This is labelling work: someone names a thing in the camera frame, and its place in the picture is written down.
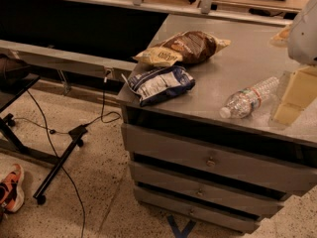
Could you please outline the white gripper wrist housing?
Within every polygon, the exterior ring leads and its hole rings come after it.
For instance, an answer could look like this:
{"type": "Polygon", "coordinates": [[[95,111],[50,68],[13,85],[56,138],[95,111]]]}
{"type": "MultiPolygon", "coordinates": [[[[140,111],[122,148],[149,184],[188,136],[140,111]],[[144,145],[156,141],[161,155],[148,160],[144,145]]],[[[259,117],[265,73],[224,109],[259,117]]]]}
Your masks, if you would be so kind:
{"type": "MultiPolygon", "coordinates": [[[[317,0],[309,0],[294,18],[287,41],[288,55],[302,64],[317,64],[317,0]]],[[[290,126],[317,98],[317,67],[286,71],[276,91],[272,120],[290,126]]]]}

